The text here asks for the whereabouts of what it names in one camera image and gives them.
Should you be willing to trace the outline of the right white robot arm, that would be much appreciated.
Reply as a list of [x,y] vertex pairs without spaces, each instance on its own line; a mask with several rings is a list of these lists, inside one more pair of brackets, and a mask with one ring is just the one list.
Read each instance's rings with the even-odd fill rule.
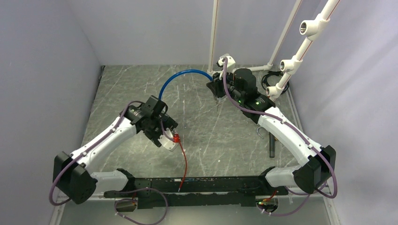
[[260,177],[259,190],[269,195],[277,187],[294,186],[307,194],[320,190],[334,172],[336,151],[321,146],[295,125],[267,96],[258,91],[256,77],[247,68],[222,75],[215,73],[207,87],[216,98],[227,97],[243,115],[277,138],[297,160],[297,166],[268,168]]

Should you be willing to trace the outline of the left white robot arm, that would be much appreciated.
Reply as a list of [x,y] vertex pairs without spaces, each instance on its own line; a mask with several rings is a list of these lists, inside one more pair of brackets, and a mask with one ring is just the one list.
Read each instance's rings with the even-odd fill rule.
[[54,159],[53,183],[49,202],[60,206],[68,201],[81,204],[97,193],[120,193],[128,197],[136,190],[135,177],[125,169],[99,172],[99,162],[119,145],[140,132],[156,147],[174,148],[173,130],[178,123],[167,114],[167,106],[159,107],[130,102],[116,119],[99,135],[79,149],[59,153]]

